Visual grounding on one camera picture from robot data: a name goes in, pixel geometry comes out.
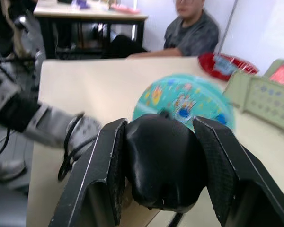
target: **glasses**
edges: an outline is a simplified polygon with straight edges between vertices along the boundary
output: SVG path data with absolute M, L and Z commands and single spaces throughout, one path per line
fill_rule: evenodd
M 176 0 L 175 2 L 180 4 L 180 3 L 185 3 L 185 4 L 191 4 L 193 3 L 195 0 Z

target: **white wall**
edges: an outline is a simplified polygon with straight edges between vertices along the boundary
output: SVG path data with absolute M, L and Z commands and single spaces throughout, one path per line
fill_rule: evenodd
M 206 0 L 205 8 L 218 22 L 221 37 L 224 35 L 235 0 Z M 138 8 L 149 15 L 144 31 L 144 46 L 161 50 L 167 26 L 177 17 L 173 0 L 138 0 Z
M 239 0 L 222 52 L 250 61 L 261 74 L 284 58 L 284 0 Z

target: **tabletop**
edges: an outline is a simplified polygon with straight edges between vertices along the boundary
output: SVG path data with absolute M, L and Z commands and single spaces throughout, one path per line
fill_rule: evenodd
M 71 4 L 60 3 L 57 0 L 39 0 L 34 10 L 36 17 L 63 17 L 81 19 L 114 19 L 114 20 L 140 20 L 148 16 L 143 14 L 126 14 L 108 9 L 108 5 L 87 0 L 90 9 L 76 9 Z
M 135 104 L 145 88 L 173 73 L 191 73 L 210 80 L 221 89 L 226 83 L 203 72 L 196 58 L 149 58 L 104 61 L 45 61 L 42 67 L 39 100 L 71 114 L 85 111 L 102 124 L 132 118 Z M 284 131 L 236 109 L 235 134 L 257 156 L 284 193 Z M 66 181 L 57 182 L 63 160 L 61 150 L 35 144 L 27 226 L 47 226 Z M 195 226 L 221 226 L 206 189 L 191 210 Z M 145 227 L 156 216 L 132 202 L 122 213 L 122 227 Z

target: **man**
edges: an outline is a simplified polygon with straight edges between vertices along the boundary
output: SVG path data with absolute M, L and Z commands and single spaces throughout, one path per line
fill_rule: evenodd
M 178 17 L 165 33 L 164 50 L 147 52 L 124 35 L 119 35 L 102 58 L 198 56 L 213 52 L 219 28 L 203 10 L 205 0 L 175 0 Z

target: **gray t-shirt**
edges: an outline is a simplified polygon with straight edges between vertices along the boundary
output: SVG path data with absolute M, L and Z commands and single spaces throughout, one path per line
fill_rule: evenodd
M 178 48 L 183 56 L 214 51 L 219 41 L 219 28 L 205 11 L 192 26 L 182 27 L 182 24 L 183 20 L 178 17 L 168 26 L 164 49 Z

